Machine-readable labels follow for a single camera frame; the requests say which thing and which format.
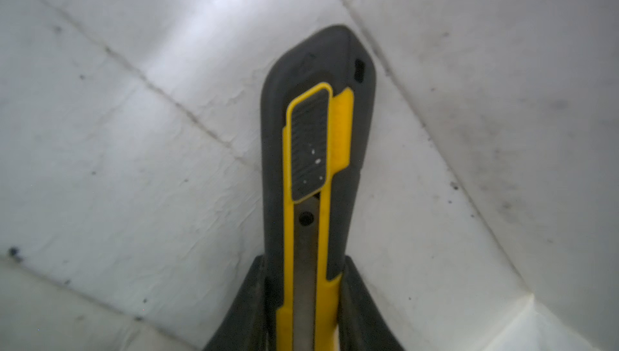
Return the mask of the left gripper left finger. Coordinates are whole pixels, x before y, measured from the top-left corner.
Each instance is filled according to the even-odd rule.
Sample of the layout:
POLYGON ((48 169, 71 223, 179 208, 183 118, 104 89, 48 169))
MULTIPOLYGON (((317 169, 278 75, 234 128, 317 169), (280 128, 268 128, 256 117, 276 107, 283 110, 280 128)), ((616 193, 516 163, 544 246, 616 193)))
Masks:
POLYGON ((204 351, 269 349, 265 280, 264 256, 259 255, 204 351))

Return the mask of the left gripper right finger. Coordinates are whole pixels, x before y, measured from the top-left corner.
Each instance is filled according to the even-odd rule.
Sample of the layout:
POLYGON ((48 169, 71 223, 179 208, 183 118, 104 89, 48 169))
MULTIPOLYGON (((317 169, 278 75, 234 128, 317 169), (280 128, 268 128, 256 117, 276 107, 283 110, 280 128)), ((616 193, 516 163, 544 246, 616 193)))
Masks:
POLYGON ((340 284, 338 325, 340 350, 404 350, 350 256, 345 257, 340 284))

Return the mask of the white pouch with yellow handles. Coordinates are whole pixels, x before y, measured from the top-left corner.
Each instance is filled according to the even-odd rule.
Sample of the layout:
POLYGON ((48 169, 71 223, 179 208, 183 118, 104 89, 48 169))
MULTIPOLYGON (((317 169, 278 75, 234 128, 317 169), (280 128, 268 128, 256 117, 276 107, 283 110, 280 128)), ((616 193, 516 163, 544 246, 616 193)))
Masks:
POLYGON ((618 0, 1 0, 2 349, 205 344, 263 249, 264 79, 339 23, 403 346, 617 349, 618 0))

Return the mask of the yellow black art knife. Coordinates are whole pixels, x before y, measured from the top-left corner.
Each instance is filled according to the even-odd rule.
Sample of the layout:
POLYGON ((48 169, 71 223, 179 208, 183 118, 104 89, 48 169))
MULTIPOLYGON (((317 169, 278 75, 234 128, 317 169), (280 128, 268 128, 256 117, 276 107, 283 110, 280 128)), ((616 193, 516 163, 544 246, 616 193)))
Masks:
POLYGON ((283 54, 264 82, 260 136, 265 309, 269 349, 293 348, 295 215, 317 205, 315 349, 331 350, 377 76, 370 54, 345 25, 332 25, 283 54))

